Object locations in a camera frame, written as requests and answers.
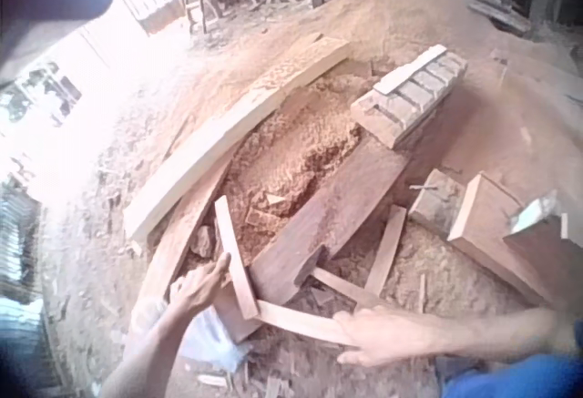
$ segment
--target wooden block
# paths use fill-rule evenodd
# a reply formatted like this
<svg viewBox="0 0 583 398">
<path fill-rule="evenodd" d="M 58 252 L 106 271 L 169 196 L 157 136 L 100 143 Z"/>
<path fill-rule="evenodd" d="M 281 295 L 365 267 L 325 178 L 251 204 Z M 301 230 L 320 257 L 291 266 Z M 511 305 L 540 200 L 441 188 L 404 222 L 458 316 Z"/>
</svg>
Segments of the wooden block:
<svg viewBox="0 0 583 398">
<path fill-rule="evenodd" d="M 374 90 L 351 105 L 353 119 L 388 148 L 399 148 L 399 144 L 435 111 L 467 67 L 465 60 L 449 52 L 428 63 L 415 67 L 414 72 L 409 67 L 406 71 L 397 68 L 386 76 L 382 92 L 374 86 Z M 397 76 L 392 80 L 389 76 L 395 71 Z M 410 80 L 402 80 L 403 72 L 410 74 Z"/>
<path fill-rule="evenodd" d="M 215 213 L 222 247 L 230 254 L 229 273 L 235 288 L 241 315 L 244 319 L 254 318 L 259 314 L 259 309 L 240 255 L 239 246 L 237 245 L 226 196 L 221 196 L 215 201 Z"/>
<path fill-rule="evenodd" d="M 385 301 L 369 291 L 366 291 L 362 287 L 358 287 L 347 280 L 343 280 L 322 268 L 315 268 L 312 272 L 312 276 L 322 284 L 325 284 L 345 297 L 356 301 L 362 308 L 370 309 L 376 305 L 393 308 L 393 305 L 390 302 Z"/>
<path fill-rule="evenodd" d="M 391 206 L 389 220 L 386 223 L 379 250 L 376 252 L 373 266 L 364 285 L 364 289 L 373 295 L 379 296 L 383 291 L 384 283 L 393 267 L 394 256 L 399 247 L 406 216 L 406 209 L 396 205 Z M 361 304 L 358 304 L 356 309 L 362 307 Z"/>
<path fill-rule="evenodd" d="M 429 47 L 415 61 L 397 67 L 391 73 L 385 75 L 378 83 L 374 85 L 374 89 L 383 95 L 393 93 L 399 86 L 408 81 L 416 72 L 427 66 L 439 56 L 443 55 L 447 50 L 446 47 L 435 45 Z"/>
<path fill-rule="evenodd" d="M 333 257 L 389 191 L 407 161 L 371 138 L 361 142 L 250 265 L 257 297 L 278 305 L 288 302 L 299 290 L 296 275 L 313 260 L 318 246 L 325 245 Z M 242 319 L 232 284 L 220 291 L 214 306 L 235 342 L 261 326 L 259 321 Z"/>
<path fill-rule="evenodd" d="M 409 210 L 409 217 L 433 233 L 447 238 L 462 204 L 465 187 L 434 168 Z"/>
<path fill-rule="evenodd" d="M 350 337 L 344 333 L 340 324 L 333 319 L 286 309 L 262 300 L 257 300 L 257 302 L 260 309 L 259 319 L 262 322 L 320 341 L 353 345 Z"/>
<path fill-rule="evenodd" d="M 554 308 L 583 314 L 583 248 L 563 238 L 563 215 L 553 191 L 515 218 L 504 242 L 537 270 Z"/>
<path fill-rule="evenodd" d="M 498 185 L 478 174 L 465 188 L 462 206 L 448 241 L 514 286 L 534 304 L 550 301 L 543 282 L 527 260 L 503 241 L 509 231 L 510 216 L 520 206 Z"/>
<path fill-rule="evenodd" d="M 195 131 L 124 212 L 129 238 L 145 238 L 182 195 L 235 143 L 277 109 L 296 87 L 310 84 L 349 54 L 348 43 L 322 38 L 260 77 L 222 117 Z"/>
</svg>

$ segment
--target sawdust pile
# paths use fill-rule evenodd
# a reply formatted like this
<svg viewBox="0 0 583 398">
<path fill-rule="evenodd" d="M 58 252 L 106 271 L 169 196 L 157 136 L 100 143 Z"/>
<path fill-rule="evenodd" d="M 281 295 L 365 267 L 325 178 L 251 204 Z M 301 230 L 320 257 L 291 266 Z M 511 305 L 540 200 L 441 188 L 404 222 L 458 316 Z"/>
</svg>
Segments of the sawdust pile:
<svg viewBox="0 0 583 398">
<path fill-rule="evenodd" d="M 553 64 L 560 59 L 560 51 L 553 46 L 496 30 L 467 9 L 466 0 L 332 0 L 273 27 L 261 38 L 245 36 L 233 44 L 228 68 L 205 75 L 193 87 L 189 102 L 199 107 L 184 134 L 208 116 L 228 109 L 295 41 L 314 32 L 350 41 L 353 61 L 289 97 L 238 152 L 222 192 L 230 197 L 247 262 L 358 143 L 359 131 L 350 119 L 349 106 L 380 75 L 439 43 L 468 60 L 464 85 L 486 93 L 499 85 L 501 68 L 490 56 L 495 48 Z M 271 206 L 265 193 L 285 202 Z M 252 227 L 245 222 L 249 208 L 281 220 L 277 223 L 272 218 L 270 226 Z"/>
</svg>

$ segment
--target finger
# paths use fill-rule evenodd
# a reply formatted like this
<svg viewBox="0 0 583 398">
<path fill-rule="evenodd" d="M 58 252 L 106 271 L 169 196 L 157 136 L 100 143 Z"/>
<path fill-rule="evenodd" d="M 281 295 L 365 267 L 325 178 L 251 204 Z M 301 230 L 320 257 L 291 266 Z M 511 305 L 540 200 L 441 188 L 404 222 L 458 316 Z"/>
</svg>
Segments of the finger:
<svg viewBox="0 0 583 398">
<path fill-rule="evenodd" d="M 347 351 L 338 356 L 340 364 L 360 364 L 361 366 L 374 365 L 373 360 L 363 351 Z"/>
<path fill-rule="evenodd" d="M 338 311 L 333 315 L 332 318 L 342 326 L 347 325 L 354 319 L 354 317 L 348 311 Z"/>
</svg>

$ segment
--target stacked lumber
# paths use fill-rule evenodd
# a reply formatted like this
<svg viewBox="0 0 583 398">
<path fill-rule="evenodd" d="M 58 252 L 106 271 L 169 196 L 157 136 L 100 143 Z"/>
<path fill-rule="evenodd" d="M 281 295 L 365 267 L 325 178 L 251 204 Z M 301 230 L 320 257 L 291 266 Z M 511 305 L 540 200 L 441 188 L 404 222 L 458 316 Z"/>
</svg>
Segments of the stacked lumber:
<svg viewBox="0 0 583 398">
<path fill-rule="evenodd" d="M 398 149 L 451 92 L 467 69 L 441 45 L 397 67 L 351 106 L 353 119 L 388 148 Z"/>
</svg>

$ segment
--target dirt floor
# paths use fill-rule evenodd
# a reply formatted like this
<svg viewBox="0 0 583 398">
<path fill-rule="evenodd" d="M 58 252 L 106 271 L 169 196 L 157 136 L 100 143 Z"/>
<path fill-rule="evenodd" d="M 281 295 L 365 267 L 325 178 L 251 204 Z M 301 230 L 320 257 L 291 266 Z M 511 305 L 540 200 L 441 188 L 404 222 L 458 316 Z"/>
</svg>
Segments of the dirt floor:
<svg viewBox="0 0 583 398">
<path fill-rule="evenodd" d="M 173 148 L 204 120 L 226 111 L 295 41 L 313 32 L 349 40 L 352 59 L 293 93 L 238 151 L 221 193 L 233 203 L 246 261 L 274 235 L 274 230 L 245 224 L 248 208 L 265 209 L 263 193 L 269 192 L 289 202 L 274 212 L 282 223 L 292 216 L 360 141 L 363 131 L 350 120 L 351 102 L 381 75 L 436 43 L 468 60 L 465 80 L 424 129 L 402 187 L 327 263 L 329 270 L 364 285 L 388 203 L 409 205 L 414 196 L 406 185 L 423 183 L 434 167 L 463 182 L 485 170 L 523 200 L 553 187 L 583 198 L 578 187 L 583 177 L 580 136 L 569 135 L 552 109 L 493 56 L 495 50 L 507 51 L 516 59 L 528 56 L 576 73 L 566 49 L 498 31 L 470 12 L 465 1 L 329 0 L 316 10 L 301 4 L 234 11 L 211 28 L 209 37 L 197 37 L 174 64 L 143 81 L 131 97 L 108 105 L 116 112 L 103 148 L 94 157 L 82 148 L 70 149 L 91 166 L 87 177 L 69 187 L 65 171 L 53 172 L 52 180 L 62 180 L 68 193 L 45 207 L 39 238 L 51 334 L 72 384 L 90 396 L 120 362 L 123 334 L 161 232 L 156 230 L 138 255 L 124 238 L 123 208 Z M 197 262 L 190 255 L 182 271 Z M 422 274 L 427 278 L 427 312 L 456 316 L 525 306 L 513 290 L 409 222 L 384 296 L 416 309 Z M 290 306 L 325 316 L 353 307 L 338 296 L 320 306 L 309 290 Z M 195 373 L 212 368 L 180 360 L 168 396 L 263 396 L 261 384 L 270 373 L 290 380 L 297 397 L 438 396 L 428 360 L 374 370 L 340 366 L 334 362 L 339 353 L 335 345 L 267 326 L 251 336 L 251 344 L 254 381 L 247 387 L 241 372 L 234 378 L 235 392 L 201 385 Z"/>
</svg>

